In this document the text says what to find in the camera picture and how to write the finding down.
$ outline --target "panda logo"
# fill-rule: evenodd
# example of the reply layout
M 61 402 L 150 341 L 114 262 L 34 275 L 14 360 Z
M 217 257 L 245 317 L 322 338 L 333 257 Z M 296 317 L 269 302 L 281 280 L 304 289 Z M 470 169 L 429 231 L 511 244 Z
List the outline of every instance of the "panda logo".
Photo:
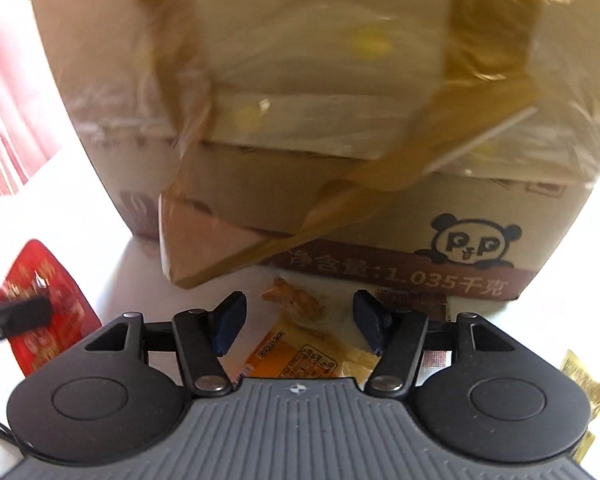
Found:
M 522 229 L 515 224 L 502 227 L 489 220 L 458 220 L 449 213 L 437 216 L 431 227 L 437 231 L 431 248 L 417 250 L 417 255 L 426 256 L 435 264 L 450 262 L 478 269 L 513 267 L 502 257 L 509 244 L 522 236 Z

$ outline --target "pink curtain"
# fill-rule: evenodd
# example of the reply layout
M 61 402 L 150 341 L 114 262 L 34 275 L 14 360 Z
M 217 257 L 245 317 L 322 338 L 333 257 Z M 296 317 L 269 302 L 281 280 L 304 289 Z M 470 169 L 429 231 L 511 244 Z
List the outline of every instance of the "pink curtain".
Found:
M 0 0 L 0 202 L 74 135 L 29 0 Z

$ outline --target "white table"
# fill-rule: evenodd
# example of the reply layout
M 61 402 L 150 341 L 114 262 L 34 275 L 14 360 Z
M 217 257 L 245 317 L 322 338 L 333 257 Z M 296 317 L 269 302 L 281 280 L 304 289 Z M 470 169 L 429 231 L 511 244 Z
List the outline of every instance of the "white table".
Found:
M 238 373 L 245 355 L 276 315 L 275 307 L 259 298 L 273 276 L 280 274 L 273 269 L 252 267 L 191 291 L 169 284 L 160 270 L 157 244 L 131 238 L 77 141 L 56 155 L 0 218 L 0 283 L 30 238 L 49 247 L 103 322 L 126 310 L 140 310 L 149 321 L 168 320 L 180 310 L 212 307 L 232 290 L 243 290 L 250 312 L 245 330 L 224 359 L 231 376 Z M 343 304 L 360 288 L 360 284 L 318 277 L 303 281 L 317 289 L 328 286 L 330 297 Z M 471 310 L 489 317 L 556 366 L 566 350 L 573 349 L 600 376 L 600 180 L 563 243 L 517 302 L 452 298 L 450 310 L 452 314 Z M 177 374 L 174 356 L 156 354 L 151 362 L 169 375 Z M 6 421 L 8 396 L 21 380 L 8 344 L 0 344 L 0 420 Z M 591 429 L 597 439 L 584 466 L 600 479 L 600 420 Z M 0 444 L 0 473 L 17 459 L 14 450 Z

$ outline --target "red packet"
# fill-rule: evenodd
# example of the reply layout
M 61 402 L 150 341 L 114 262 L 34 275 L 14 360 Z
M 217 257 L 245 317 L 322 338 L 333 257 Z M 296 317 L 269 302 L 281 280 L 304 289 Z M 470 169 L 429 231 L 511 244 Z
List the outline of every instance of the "red packet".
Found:
M 0 300 L 32 296 L 46 288 L 51 325 L 9 339 L 25 376 L 102 326 L 66 269 L 38 240 L 26 243 L 0 288 Z

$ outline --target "gray plastic panel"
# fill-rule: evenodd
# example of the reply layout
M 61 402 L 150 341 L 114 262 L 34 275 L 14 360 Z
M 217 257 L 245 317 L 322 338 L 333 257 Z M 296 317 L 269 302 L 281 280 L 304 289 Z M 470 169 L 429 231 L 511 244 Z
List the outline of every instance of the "gray plastic panel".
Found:
M 6 480 L 590 480 L 567 457 L 528 466 L 473 462 L 432 441 L 396 400 L 351 379 L 245 379 L 197 400 L 176 430 L 135 457 L 69 467 L 28 457 Z

